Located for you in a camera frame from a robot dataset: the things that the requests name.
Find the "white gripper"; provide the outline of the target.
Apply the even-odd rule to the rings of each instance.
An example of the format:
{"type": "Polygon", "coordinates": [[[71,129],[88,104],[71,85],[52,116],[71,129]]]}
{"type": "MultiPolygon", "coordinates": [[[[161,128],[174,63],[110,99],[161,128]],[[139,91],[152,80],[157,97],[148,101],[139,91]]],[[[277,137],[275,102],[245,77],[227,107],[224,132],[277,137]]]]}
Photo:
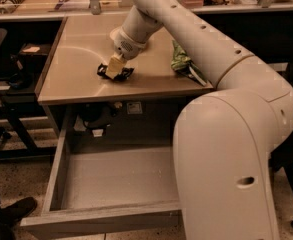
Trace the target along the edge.
{"type": "Polygon", "coordinates": [[[111,56],[105,74],[109,78],[115,79],[122,73],[127,60],[134,59],[145,48],[147,36],[140,31],[126,33],[121,27],[118,27],[111,32],[111,38],[116,54],[111,56]]]}

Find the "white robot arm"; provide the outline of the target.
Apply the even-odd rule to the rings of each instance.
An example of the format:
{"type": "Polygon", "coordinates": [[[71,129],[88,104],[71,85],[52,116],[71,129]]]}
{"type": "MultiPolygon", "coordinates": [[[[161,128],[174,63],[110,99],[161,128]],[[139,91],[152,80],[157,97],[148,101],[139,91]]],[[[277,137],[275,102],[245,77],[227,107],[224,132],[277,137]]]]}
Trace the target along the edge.
{"type": "Polygon", "coordinates": [[[177,0],[133,2],[108,74],[164,27],[214,87],[182,110],[174,129],[187,240],[280,240],[268,159],[293,131],[292,86],[177,0]]]}

